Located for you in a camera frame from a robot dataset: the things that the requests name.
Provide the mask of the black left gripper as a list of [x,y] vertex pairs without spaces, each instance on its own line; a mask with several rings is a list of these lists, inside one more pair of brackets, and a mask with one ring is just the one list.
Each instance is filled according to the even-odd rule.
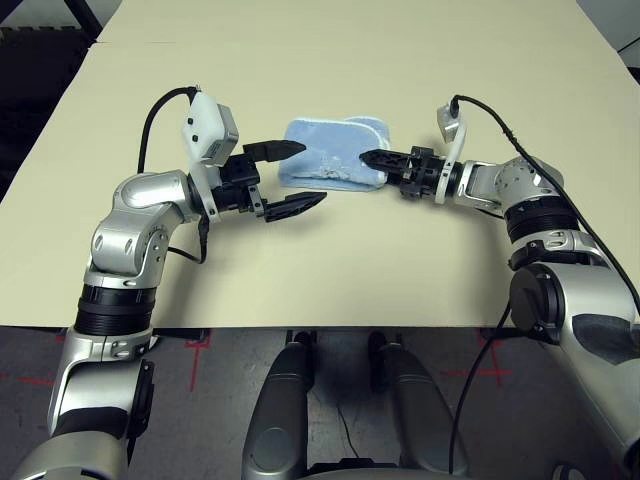
[[304,213],[322,202],[326,192],[301,192],[287,195],[283,200],[266,203],[259,192],[260,174],[257,162],[277,162],[306,150],[293,140],[269,140],[243,146],[243,153],[232,155],[218,168],[219,184],[212,189],[218,212],[237,210],[253,212],[267,223],[284,220]]

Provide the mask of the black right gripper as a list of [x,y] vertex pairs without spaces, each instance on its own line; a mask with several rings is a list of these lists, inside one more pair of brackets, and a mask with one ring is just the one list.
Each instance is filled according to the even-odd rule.
[[368,167],[385,173],[388,180],[400,180],[401,196],[408,200],[433,196],[445,165],[444,157],[436,155],[433,149],[420,146],[413,146],[409,154],[369,150],[359,158]]

